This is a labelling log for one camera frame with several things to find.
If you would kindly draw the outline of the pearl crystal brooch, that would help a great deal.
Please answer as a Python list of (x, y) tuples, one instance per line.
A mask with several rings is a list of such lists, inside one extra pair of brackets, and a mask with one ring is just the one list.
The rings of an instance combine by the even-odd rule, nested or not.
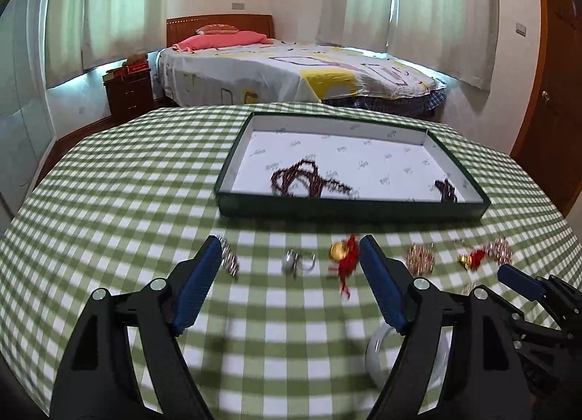
[(493, 242), (486, 243), (483, 246), (483, 250), (489, 259), (494, 260), (499, 265), (513, 263), (512, 249), (505, 238), (495, 239)]

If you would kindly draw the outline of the small gold red tassel charm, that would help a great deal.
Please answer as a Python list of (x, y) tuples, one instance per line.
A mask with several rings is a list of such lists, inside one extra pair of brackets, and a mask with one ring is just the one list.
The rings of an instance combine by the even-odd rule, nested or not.
[(477, 271), (486, 256), (487, 253), (484, 249), (474, 249), (471, 253), (461, 254), (459, 263), (467, 271)]

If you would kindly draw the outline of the gold coin red knot charm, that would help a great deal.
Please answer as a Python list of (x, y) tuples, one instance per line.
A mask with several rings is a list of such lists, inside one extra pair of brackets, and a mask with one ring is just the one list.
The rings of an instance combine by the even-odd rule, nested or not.
[(349, 300), (351, 293), (347, 281), (360, 260), (358, 236), (352, 234), (348, 239), (333, 242), (328, 250), (328, 257), (330, 258), (330, 267), (327, 269), (327, 274), (333, 275), (339, 280), (339, 293)]

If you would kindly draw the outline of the silver crystal hair clip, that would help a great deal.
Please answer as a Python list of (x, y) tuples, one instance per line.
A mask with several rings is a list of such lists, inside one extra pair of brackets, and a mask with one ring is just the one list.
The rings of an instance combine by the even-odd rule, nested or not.
[(221, 245), (221, 268), (223, 271), (228, 273), (235, 280), (239, 277), (240, 264), (238, 262), (238, 257), (234, 253), (227, 239), (223, 236), (217, 235), (216, 238)]

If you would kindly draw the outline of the green jewelry tray white lining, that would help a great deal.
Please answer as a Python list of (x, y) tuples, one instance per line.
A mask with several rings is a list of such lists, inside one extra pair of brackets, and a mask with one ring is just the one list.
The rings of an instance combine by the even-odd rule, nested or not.
[(426, 127), (254, 111), (214, 186), (226, 217), (381, 224), (478, 221), (490, 199)]

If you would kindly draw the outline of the brown wooden door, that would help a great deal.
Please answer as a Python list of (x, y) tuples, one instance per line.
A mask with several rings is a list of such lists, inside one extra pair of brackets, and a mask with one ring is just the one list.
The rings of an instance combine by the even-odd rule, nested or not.
[(539, 4), (538, 64), (511, 157), (566, 216), (581, 193), (581, 8)]

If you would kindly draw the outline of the dark wooden nightstand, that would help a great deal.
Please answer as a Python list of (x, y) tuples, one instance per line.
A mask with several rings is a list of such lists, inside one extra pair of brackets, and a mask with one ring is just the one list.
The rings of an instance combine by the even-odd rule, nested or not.
[(122, 67), (108, 70), (103, 77), (112, 119), (122, 124), (155, 108), (151, 70), (123, 75)]

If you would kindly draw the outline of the right white curtain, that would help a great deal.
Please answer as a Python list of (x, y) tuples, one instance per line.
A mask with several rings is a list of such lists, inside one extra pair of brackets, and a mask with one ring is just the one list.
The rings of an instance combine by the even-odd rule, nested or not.
[(487, 91), (499, 0), (323, 0), (319, 43), (386, 52)]

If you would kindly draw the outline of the white curtain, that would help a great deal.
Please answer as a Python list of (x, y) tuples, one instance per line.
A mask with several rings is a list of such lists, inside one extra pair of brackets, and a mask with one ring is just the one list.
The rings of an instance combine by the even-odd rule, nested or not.
[(487, 91), (499, 0), (323, 0), (319, 43), (386, 52)]
[(46, 87), (161, 48), (166, 43), (166, 16), (167, 0), (48, 0)]

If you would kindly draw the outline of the red box on nightstand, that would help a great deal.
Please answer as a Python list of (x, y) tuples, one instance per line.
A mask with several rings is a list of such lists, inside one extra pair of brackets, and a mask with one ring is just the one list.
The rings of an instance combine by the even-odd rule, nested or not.
[(150, 71), (150, 66), (149, 66), (149, 62), (147, 59), (145, 60), (140, 60), (140, 61), (134, 61), (134, 62), (129, 62), (128, 60), (124, 61), (122, 63), (122, 74), (123, 75), (131, 75), (131, 74), (136, 74), (136, 73), (141, 73)]

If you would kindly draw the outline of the bed with patterned sheet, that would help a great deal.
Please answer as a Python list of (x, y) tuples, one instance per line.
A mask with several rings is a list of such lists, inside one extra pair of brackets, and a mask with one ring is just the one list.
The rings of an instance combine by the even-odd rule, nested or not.
[(158, 53), (156, 75), (181, 107), (315, 103), (424, 118), (446, 85), (391, 56), (313, 43), (236, 45)]

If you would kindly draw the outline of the pink pillow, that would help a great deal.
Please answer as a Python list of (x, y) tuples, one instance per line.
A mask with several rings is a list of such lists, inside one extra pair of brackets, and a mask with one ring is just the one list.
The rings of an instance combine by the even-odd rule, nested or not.
[(212, 48), (244, 47), (253, 44), (272, 44), (264, 33), (238, 31), (237, 33), (218, 33), (217, 35), (195, 35), (172, 46), (173, 50), (192, 52)]

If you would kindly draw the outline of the orange patterned pillow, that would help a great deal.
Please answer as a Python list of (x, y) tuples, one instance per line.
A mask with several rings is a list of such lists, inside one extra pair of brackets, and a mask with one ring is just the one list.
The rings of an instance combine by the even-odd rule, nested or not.
[(228, 24), (209, 24), (202, 26), (195, 31), (197, 36), (229, 36), (238, 32), (238, 28)]

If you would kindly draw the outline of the left white curtain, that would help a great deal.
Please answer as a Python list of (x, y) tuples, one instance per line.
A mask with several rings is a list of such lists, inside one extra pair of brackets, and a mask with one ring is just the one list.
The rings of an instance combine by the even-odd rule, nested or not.
[(166, 16), (167, 0), (48, 0), (46, 87), (161, 48), (166, 43)]

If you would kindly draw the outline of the wall light switch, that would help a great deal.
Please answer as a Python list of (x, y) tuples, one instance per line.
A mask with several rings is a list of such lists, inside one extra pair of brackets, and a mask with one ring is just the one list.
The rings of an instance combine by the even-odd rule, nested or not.
[(516, 33), (518, 33), (518, 35), (520, 35), (520, 36), (526, 36), (527, 35), (527, 27), (523, 24), (517, 23), (516, 24)]

